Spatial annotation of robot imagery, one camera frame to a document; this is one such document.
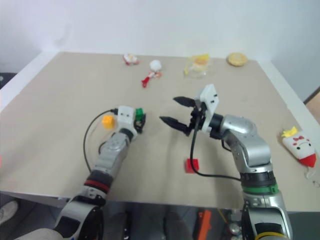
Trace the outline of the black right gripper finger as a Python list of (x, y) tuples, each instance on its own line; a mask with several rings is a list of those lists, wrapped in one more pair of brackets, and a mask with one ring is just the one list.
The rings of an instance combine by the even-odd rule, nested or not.
[(179, 122), (177, 119), (169, 116), (160, 116), (159, 117), (165, 124), (169, 127), (184, 133), (186, 136), (189, 136), (191, 133), (191, 128), (188, 125)]
[(173, 100), (179, 103), (180, 105), (188, 108), (194, 108), (196, 106), (195, 100), (189, 97), (177, 96), (177, 97), (174, 97)]

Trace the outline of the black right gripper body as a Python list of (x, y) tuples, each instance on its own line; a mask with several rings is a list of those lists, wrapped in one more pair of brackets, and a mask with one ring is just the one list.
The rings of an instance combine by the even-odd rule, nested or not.
[(191, 112), (191, 119), (188, 126), (188, 131), (191, 132), (192, 130), (200, 131), (203, 127), (204, 121), (206, 119), (206, 111), (207, 106), (204, 102), (201, 102), (200, 105), (196, 105), (196, 101), (194, 99), (188, 100), (189, 106), (193, 108)]

